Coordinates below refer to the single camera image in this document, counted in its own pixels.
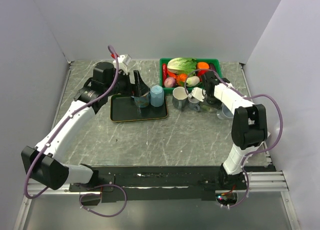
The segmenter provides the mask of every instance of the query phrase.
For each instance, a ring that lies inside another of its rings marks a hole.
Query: marble tabletop
[[[71,63],[56,123],[68,110],[76,92],[92,76],[98,62],[78,60]],[[220,66],[223,76],[247,95],[239,63],[222,62]],[[129,69],[139,70],[150,87],[159,84],[158,60],[132,61]],[[223,163],[233,144],[232,121],[220,120],[215,111],[195,112],[186,108],[181,112],[173,107],[171,95],[166,99],[167,118],[129,123],[113,123],[108,102],[80,129],[63,162],[122,166],[219,166]],[[266,155],[251,157],[248,165],[267,166]]]

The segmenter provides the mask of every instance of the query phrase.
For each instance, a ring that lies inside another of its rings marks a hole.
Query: purple hose
[[[109,89],[103,93],[101,96],[99,96],[98,98],[90,101],[89,103],[81,106],[79,109],[76,109],[71,115],[75,115],[78,112],[80,112],[81,110],[83,110],[84,108],[91,106],[93,103],[96,103],[97,101],[101,100],[102,98],[104,98],[107,94],[109,94],[109,92],[113,89],[113,87],[115,86],[117,79],[118,79],[118,73],[119,73],[119,62],[118,62],[118,55],[115,51],[115,49],[112,47],[112,45],[108,45],[108,50],[110,51],[111,54],[114,54],[114,58],[115,58],[115,62],[116,62],[116,69],[115,69],[115,75],[114,75],[114,79],[113,82],[111,84],[111,86],[109,87]],[[58,133],[61,131],[61,129],[66,125],[66,123],[69,121],[70,116],[66,117],[66,119],[58,126],[58,128],[55,130],[55,132],[52,134],[52,136],[49,138],[47,143],[51,143],[55,137],[58,135]],[[34,169],[37,161],[39,160],[41,154],[43,154],[46,150],[47,150],[47,146],[45,145],[41,151],[38,153],[38,155],[35,157],[34,161],[32,162],[32,164],[30,165],[28,172],[26,173],[26,178],[24,181],[24,186],[23,186],[23,191],[24,191],[24,195],[28,198],[28,199],[35,199],[37,197],[39,197],[45,190],[48,189],[48,187],[45,187],[43,190],[41,190],[38,194],[36,195],[29,195],[28,193],[28,183],[29,183],[29,179],[32,173],[32,170]]]
[[[225,83],[225,82],[220,78],[220,76],[218,75],[218,73],[217,73],[215,70],[213,70],[213,69],[197,69],[197,70],[194,70],[194,71],[192,71],[191,73],[189,73],[189,75],[187,76],[187,78],[186,78],[186,80],[185,80],[184,88],[185,88],[185,92],[186,92],[187,95],[189,94],[189,93],[188,93],[188,90],[187,90],[187,79],[189,78],[189,76],[190,76],[192,73],[195,73],[195,72],[197,72],[197,71],[199,71],[199,70],[213,71],[213,72],[214,72],[214,75],[217,77],[217,79],[218,79],[222,84],[224,84],[225,86],[228,87],[228,84]],[[271,102],[274,104],[274,106],[275,106],[275,108],[276,108],[276,110],[277,110],[277,112],[278,112],[279,120],[280,120],[279,133],[278,133],[278,137],[276,138],[275,142],[274,142],[270,147],[268,147],[268,148],[266,148],[266,149],[261,149],[261,150],[257,150],[257,151],[253,151],[253,152],[247,153],[247,154],[243,157],[243,159],[242,159],[242,161],[241,161],[241,166],[242,166],[242,171],[243,171],[243,173],[244,173],[244,175],[245,175],[245,177],[246,177],[246,191],[245,191],[244,197],[243,197],[242,199],[240,199],[236,204],[234,204],[234,205],[232,205],[232,206],[229,206],[230,208],[233,208],[233,207],[238,206],[239,204],[241,204],[241,203],[245,200],[246,196],[248,195],[249,189],[250,189],[250,188],[249,188],[249,185],[250,185],[250,184],[249,184],[249,177],[248,177],[247,172],[245,171],[245,161],[246,161],[247,157],[249,157],[250,155],[253,155],[253,154],[264,153],[264,152],[267,152],[267,151],[270,151],[271,149],[273,149],[273,148],[278,144],[278,142],[280,141],[280,138],[281,138],[281,136],[282,136],[282,132],[283,132],[283,129],[284,129],[284,120],[283,120],[283,116],[282,116],[282,113],[281,113],[281,110],[280,110],[279,105],[277,104],[277,102],[276,102],[271,96],[269,96],[269,95],[267,95],[267,94],[258,94],[258,95],[252,96],[252,97],[245,97],[243,94],[241,94],[241,93],[240,93],[239,91],[237,91],[235,88],[231,87],[230,89],[233,90],[235,93],[237,93],[239,96],[241,96],[241,97],[243,97],[244,99],[247,99],[247,100],[248,100],[248,99],[255,99],[255,98],[258,98],[258,97],[266,97],[266,98],[268,98],[268,99],[271,100]]]
[[[99,197],[99,196],[100,196],[99,194],[85,194],[85,195],[82,195],[82,196],[79,198],[79,203],[80,203],[81,208],[87,210],[87,211],[90,212],[90,213],[93,213],[93,214],[95,214],[95,215],[98,215],[98,216],[104,217],[104,218],[111,218],[111,217],[115,217],[115,216],[119,215],[119,214],[125,209],[125,207],[126,207],[126,205],[127,205],[127,195],[126,195],[126,192],[123,190],[123,188],[121,188],[121,187],[118,186],[118,185],[114,185],[114,184],[99,185],[99,186],[94,187],[93,189],[97,189],[97,188],[101,188],[101,187],[116,187],[116,188],[120,189],[120,190],[123,192],[123,195],[124,195],[124,204],[123,204],[122,208],[121,208],[117,213],[115,213],[115,214],[112,214],[112,215],[104,215],[104,214],[97,213],[97,212],[95,212],[95,211],[93,211],[93,210],[91,210],[91,209],[88,209],[87,207],[85,207],[85,206],[81,203],[81,200],[82,200],[82,198],[83,198],[84,196],[98,196],[98,197]]]

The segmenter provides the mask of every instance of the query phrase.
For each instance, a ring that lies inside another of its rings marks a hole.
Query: purple cable
[[[224,84],[225,86],[228,87],[228,84],[225,83],[221,78],[220,76],[218,75],[218,73],[213,70],[213,69],[196,69],[194,71],[192,71],[191,73],[189,73],[189,75],[187,76],[186,80],[185,80],[185,83],[184,83],[184,88],[185,88],[185,92],[186,94],[188,95],[188,90],[187,90],[187,79],[189,78],[189,76],[192,74],[192,73],[195,73],[197,71],[200,71],[200,70],[208,70],[208,71],[213,71],[214,72],[214,75],[217,77],[217,79],[222,83]],[[241,94],[239,91],[237,91],[235,88],[233,87],[230,87],[231,90],[233,90],[235,93],[237,93],[239,96],[243,97],[244,99],[255,99],[255,98],[259,98],[259,97],[266,97],[268,98],[269,100],[271,100],[271,102],[274,104],[277,112],[278,112],[278,115],[279,115],[279,120],[280,120],[280,128],[279,128],[279,133],[278,133],[278,137],[276,138],[275,142],[268,148],[266,149],[261,149],[261,150],[257,150],[257,151],[252,151],[252,152],[249,152],[247,153],[242,161],[241,161],[241,166],[242,166],[242,171],[246,177],[246,191],[244,193],[244,197],[242,199],[240,199],[240,201],[238,201],[236,204],[232,205],[232,206],[229,206],[230,208],[233,208],[233,207],[236,207],[238,206],[239,204],[241,204],[246,196],[248,195],[248,192],[249,192],[249,177],[248,177],[248,174],[247,172],[245,171],[245,161],[247,159],[247,157],[249,157],[250,155],[253,155],[253,154],[258,154],[258,153],[264,153],[264,152],[267,152],[267,151],[270,151],[271,149],[273,149],[277,144],[278,142],[280,141],[280,138],[282,136],[282,132],[283,132],[283,129],[284,129],[284,120],[283,120],[283,116],[282,116],[282,113],[281,113],[281,110],[280,110],[280,107],[279,105],[277,104],[277,102],[269,95],[267,94],[258,94],[258,95],[255,95],[255,96],[252,96],[252,97],[245,97],[243,94]]]
[[[111,84],[111,86],[109,87],[109,89],[103,93],[101,96],[99,96],[98,98],[90,101],[89,103],[81,106],[79,109],[76,109],[71,115],[75,115],[78,112],[80,112],[81,110],[83,110],[84,108],[91,106],[92,104],[96,103],[97,101],[101,100],[102,98],[104,98],[107,94],[109,94],[109,92],[113,89],[113,87],[115,86],[117,79],[118,79],[118,73],[119,73],[119,62],[118,62],[118,55],[115,51],[115,49],[112,47],[112,45],[108,45],[108,50],[110,51],[111,54],[114,54],[114,58],[115,58],[115,62],[116,62],[116,69],[115,69],[115,75],[114,75],[114,79],[113,82]],[[55,132],[52,134],[52,136],[49,138],[47,143],[51,143],[55,137],[58,135],[58,133],[61,131],[61,129],[66,125],[66,123],[71,119],[70,116],[66,117],[66,119],[59,125],[59,127],[55,130]],[[39,197],[45,190],[48,189],[48,187],[45,187],[44,189],[42,189],[38,194],[36,195],[29,195],[28,193],[28,183],[29,183],[29,179],[32,173],[32,170],[34,169],[37,161],[39,160],[41,154],[43,154],[46,150],[47,150],[47,146],[45,145],[42,150],[38,153],[38,155],[35,157],[34,161],[32,162],[32,164],[30,165],[28,172],[26,173],[26,178],[25,178],[25,182],[24,182],[24,186],[23,186],[23,191],[24,191],[24,195],[28,198],[28,199],[35,199],[37,197]]]
[[[123,188],[121,188],[121,187],[118,186],[118,185],[114,185],[114,184],[103,184],[103,185],[96,186],[96,187],[94,187],[93,189],[97,189],[97,188],[101,188],[101,187],[116,187],[116,188],[120,189],[120,190],[123,192],[123,195],[124,195],[124,204],[123,204],[122,208],[121,208],[117,213],[115,213],[115,214],[112,214],[112,215],[104,215],[104,214],[97,213],[97,212],[95,212],[95,211],[93,211],[93,210],[85,207],[85,206],[81,203],[81,200],[82,200],[82,198],[83,198],[84,196],[100,196],[99,194],[85,194],[85,195],[82,195],[82,196],[79,198],[79,203],[80,203],[81,208],[87,210],[87,211],[90,212],[90,213],[93,213],[93,214],[95,214],[95,215],[98,215],[98,216],[104,217],[104,218],[111,218],[111,217],[115,217],[115,216],[119,215],[119,214],[125,209],[125,207],[126,207],[126,205],[127,205],[127,195],[126,195],[126,192],[123,190]]]

